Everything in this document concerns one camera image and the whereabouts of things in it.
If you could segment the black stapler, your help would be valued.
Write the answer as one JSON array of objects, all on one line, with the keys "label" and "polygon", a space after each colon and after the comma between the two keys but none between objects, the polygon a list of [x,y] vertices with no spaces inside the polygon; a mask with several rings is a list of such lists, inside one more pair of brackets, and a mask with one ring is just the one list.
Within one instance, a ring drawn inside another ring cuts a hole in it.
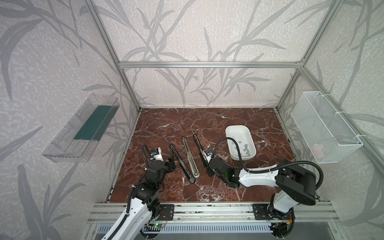
[{"label": "black stapler", "polygon": [[209,166],[209,161],[207,159],[208,156],[207,156],[206,152],[203,150],[203,147],[202,147],[202,145],[198,139],[198,136],[196,134],[193,134],[193,138],[194,138],[195,143],[197,144],[197,147],[200,151],[200,157],[203,161],[203,165],[205,168],[207,168]]},{"label": "black stapler", "polygon": [[186,175],[188,181],[191,183],[191,184],[195,184],[196,183],[196,179],[195,177],[193,176],[193,174],[191,173],[191,171],[188,169],[187,165],[184,163],[184,161],[182,160],[181,156],[179,155],[179,153],[177,152],[176,148],[174,147],[174,145],[170,145],[170,149],[171,151],[173,152],[174,156],[177,158],[184,174]]}]

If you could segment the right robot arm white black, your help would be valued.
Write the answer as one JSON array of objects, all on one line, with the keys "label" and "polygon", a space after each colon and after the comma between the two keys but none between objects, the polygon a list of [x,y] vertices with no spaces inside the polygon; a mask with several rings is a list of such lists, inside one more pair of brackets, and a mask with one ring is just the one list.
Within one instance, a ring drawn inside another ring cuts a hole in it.
[{"label": "right robot arm white black", "polygon": [[316,204],[316,190],[321,180],[316,174],[301,167],[307,161],[290,162],[281,160],[269,168],[245,170],[232,168],[221,158],[208,161],[207,172],[219,177],[226,186],[234,189],[252,186],[278,187],[281,191],[273,194],[270,203],[257,217],[283,220],[293,216],[292,208],[298,204],[313,206]]}]

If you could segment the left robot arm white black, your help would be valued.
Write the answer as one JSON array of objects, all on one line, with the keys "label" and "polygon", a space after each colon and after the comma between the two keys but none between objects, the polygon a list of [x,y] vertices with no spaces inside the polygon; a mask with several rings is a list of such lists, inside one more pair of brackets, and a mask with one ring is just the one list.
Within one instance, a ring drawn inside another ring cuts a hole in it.
[{"label": "left robot arm white black", "polygon": [[104,240],[133,240],[139,231],[160,214],[160,200],[157,198],[166,174],[175,170],[172,158],[166,162],[154,160],[146,173],[133,187],[126,209],[119,216]]}]

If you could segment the beige grey stapler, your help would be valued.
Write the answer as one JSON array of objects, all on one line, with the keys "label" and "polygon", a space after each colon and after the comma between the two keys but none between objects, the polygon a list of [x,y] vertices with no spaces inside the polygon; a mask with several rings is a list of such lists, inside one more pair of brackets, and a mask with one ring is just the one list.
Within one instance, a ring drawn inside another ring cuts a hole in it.
[{"label": "beige grey stapler", "polygon": [[188,161],[189,161],[189,164],[191,167],[191,171],[192,171],[194,177],[198,178],[200,176],[200,173],[198,171],[196,162],[193,158],[193,155],[192,155],[192,152],[191,152],[190,147],[188,145],[188,141],[187,141],[186,137],[182,137],[182,141],[183,141],[183,145],[185,147],[186,153],[187,153],[187,158],[188,158]]}]

